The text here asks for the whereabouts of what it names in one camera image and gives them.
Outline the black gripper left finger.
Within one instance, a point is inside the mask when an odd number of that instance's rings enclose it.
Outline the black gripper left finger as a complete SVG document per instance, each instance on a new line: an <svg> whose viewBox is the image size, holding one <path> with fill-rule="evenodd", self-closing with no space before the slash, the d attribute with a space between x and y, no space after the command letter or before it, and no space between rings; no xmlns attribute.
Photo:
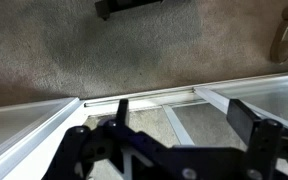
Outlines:
<svg viewBox="0 0 288 180"><path fill-rule="evenodd" d="M123 124L129 125L129 100L121 99L119 101L118 110L116 113L116 121Z"/></svg>

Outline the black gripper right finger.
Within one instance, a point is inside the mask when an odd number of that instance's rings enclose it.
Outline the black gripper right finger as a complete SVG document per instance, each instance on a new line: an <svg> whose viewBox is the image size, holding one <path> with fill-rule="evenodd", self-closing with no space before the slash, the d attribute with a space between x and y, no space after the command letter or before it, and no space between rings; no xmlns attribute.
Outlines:
<svg viewBox="0 0 288 180"><path fill-rule="evenodd" d="M239 99L230 99L226 119L240 139L248 145L261 118Z"/></svg>

